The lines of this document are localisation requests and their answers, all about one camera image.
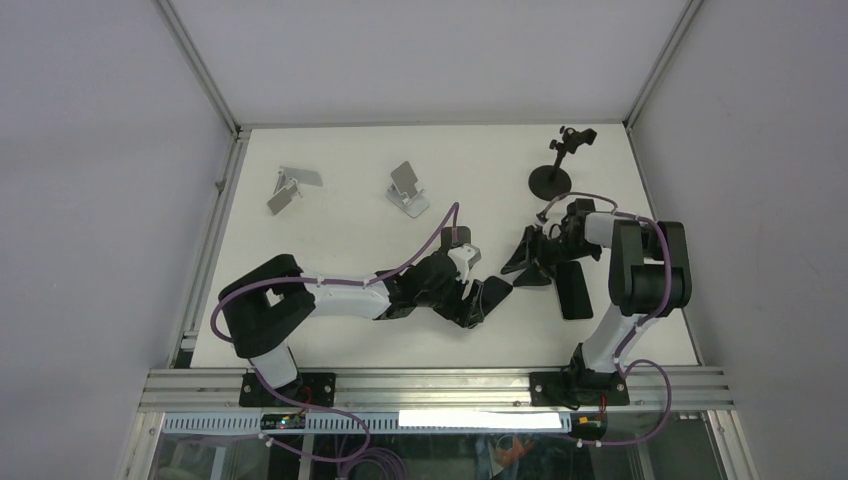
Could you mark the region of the white folding phone stand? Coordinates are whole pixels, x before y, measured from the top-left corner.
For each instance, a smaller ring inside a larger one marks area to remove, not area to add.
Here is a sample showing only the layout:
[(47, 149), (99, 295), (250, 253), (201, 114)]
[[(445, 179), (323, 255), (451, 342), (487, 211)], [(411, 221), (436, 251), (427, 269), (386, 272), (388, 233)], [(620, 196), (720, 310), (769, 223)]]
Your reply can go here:
[(418, 186), (418, 177), (408, 161), (404, 161), (391, 173), (391, 184), (386, 198), (410, 218), (417, 218), (429, 207), (430, 202)]

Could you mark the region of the wooden base phone stand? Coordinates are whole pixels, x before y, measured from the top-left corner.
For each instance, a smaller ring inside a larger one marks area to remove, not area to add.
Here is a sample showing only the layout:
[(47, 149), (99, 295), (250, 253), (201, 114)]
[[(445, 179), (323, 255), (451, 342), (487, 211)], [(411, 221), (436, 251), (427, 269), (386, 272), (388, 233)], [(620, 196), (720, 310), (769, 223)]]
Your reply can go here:
[(439, 250), (447, 252), (471, 242), (471, 230), (467, 226), (444, 227), (440, 231)]

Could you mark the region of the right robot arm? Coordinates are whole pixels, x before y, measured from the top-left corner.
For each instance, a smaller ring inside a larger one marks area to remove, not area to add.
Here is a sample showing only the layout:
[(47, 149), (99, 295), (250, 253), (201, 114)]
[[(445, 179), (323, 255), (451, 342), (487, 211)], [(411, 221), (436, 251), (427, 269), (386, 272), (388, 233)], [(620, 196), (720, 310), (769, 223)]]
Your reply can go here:
[(592, 199), (578, 198), (553, 227), (540, 212), (501, 269), (516, 276), (517, 287), (553, 285), (562, 317), (584, 320), (593, 310), (580, 261), (604, 254), (610, 305), (562, 372), (565, 394), (578, 405), (622, 386), (633, 344), (689, 303), (693, 281), (684, 225), (600, 211)]

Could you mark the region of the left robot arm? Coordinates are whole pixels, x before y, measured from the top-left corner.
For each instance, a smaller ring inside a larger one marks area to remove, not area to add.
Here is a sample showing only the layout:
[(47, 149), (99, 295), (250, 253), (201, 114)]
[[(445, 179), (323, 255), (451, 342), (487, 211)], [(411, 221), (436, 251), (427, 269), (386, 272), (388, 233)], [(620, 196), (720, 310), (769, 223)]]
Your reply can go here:
[(472, 329), (498, 302), (497, 278), (469, 279), (474, 261), (454, 249), (430, 254), (399, 271), (355, 279), (308, 274), (292, 255), (281, 254), (220, 292), (210, 327), (264, 379), (263, 394), (277, 406), (288, 406), (301, 392), (288, 338), (308, 318), (393, 320), (426, 308)]

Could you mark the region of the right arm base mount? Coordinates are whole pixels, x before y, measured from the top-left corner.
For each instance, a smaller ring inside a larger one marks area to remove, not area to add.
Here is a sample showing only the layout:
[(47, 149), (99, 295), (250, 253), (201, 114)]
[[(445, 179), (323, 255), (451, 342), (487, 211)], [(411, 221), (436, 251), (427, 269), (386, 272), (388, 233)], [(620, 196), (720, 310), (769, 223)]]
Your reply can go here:
[(529, 374), (531, 404), (537, 407), (627, 406), (630, 396), (619, 374), (577, 373), (570, 370)]

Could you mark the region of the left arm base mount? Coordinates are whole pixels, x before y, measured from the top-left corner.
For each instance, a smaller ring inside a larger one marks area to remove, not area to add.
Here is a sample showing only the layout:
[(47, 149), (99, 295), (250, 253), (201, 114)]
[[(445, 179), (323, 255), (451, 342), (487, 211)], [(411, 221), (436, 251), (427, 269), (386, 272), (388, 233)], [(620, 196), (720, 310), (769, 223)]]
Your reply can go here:
[[(309, 405), (334, 405), (337, 376), (331, 372), (301, 373), (293, 382), (277, 388), (278, 395)], [(238, 405), (242, 408), (290, 407), (261, 385), (255, 373), (242, 376)]]

